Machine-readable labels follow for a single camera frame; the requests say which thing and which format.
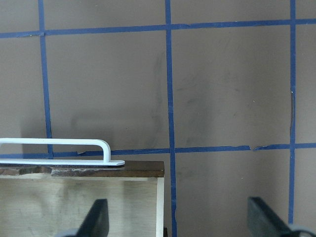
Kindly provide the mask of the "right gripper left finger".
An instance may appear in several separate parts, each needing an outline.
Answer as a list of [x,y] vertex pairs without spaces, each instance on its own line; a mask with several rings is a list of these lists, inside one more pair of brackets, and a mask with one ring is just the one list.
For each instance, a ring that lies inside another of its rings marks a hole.
[[109,234],[109,211],[107,199],[97,199],[78,229],[57,233],[56,237],[107,237]]

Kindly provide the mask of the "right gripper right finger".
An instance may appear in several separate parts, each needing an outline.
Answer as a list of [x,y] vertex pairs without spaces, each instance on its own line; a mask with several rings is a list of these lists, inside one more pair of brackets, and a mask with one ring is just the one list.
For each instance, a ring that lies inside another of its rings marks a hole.
[[252,237],[314,237],[307,228],[284,223],[260,198],[247,200],[247,227]]

